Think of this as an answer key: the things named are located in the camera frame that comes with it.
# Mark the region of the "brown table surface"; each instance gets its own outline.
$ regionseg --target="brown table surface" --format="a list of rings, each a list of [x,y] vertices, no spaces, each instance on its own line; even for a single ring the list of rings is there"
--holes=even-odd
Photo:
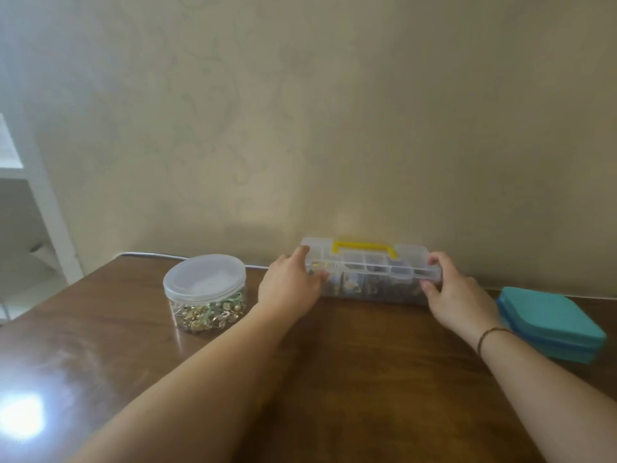
[[[0,328],[0,403],[35,397],[44,419],[28,440],[0,433],[0,461],[66,459],[207,343],[172,324],[162,280],[176,263],[119,257]],[[263,273],[249,270],[251,303]],[[568,368],[617,397],[616,303],[577,302],[610,339],[593,366]],[[542,461],[482,362],[425,307],[320,300],[256,405],[236,461]]]

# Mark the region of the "teal plastic box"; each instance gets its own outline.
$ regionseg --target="teal plastic box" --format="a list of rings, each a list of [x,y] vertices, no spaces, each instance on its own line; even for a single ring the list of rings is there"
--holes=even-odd
[[[606,334],[564,295],[505,287],[497,299],[504,324],[551,358],[589,364]]]

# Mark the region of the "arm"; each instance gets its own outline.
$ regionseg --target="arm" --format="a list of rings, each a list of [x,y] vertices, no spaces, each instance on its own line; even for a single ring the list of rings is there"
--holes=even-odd
[[[475,280],[459,274],[445,254],[432,254],[429,262],[443,269],[441,292],[422,283],[433,315],[476,349],[486,330],[501,326],[495,302]],[[617,403],[612,399],[507,331],[488,334],[481,353],[547,461],[599,463],[615,458]]]
[[[244,319],[135,398],[71,463],[228,461],[266,363],[319,298],[322,276],[307,275],[308,251],[271,264]]]

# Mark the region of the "hand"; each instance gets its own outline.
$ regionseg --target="hand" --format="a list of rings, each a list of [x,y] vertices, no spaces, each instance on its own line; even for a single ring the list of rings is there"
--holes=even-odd
[[[309,250],[310,247],[299,246],[292,256],[281,255],[270,265],[259,285],[255,306],[258,310],[289,317],[294,322],[311,310],[328,273],[307,274],[305,260]]]
[[[458,334],[472,348],[478,345],[486,330],[502,326],[495,301],[476,280],[461,275],[448,255],[432,253],[428,263],[439,263],[443,271],[441,292],[430,281],[420,281],[431,312],[439,323]]]

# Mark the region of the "beaded bracelet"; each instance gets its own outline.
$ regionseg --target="beaded bracelet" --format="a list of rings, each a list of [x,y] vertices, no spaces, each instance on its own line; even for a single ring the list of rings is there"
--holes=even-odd
[[[480,340],[478,341],[478,347],[476,348],[476,352],[478,353],[478,356],[480,356],[480,358],[482,358],[482,354],[480,354],[480,352],[482,351],[482,343],[484,342],[484,338],[486,338],[486,336],[489,333],[492,333],[493,331],[507,331],[509,333],[516,335],[515,332],[513,332],[512,330],[509,330],[508,328],[494,327],[494,328],[490,328],[486,330],[484,333],[482,333],[482,336],[480,336]]]

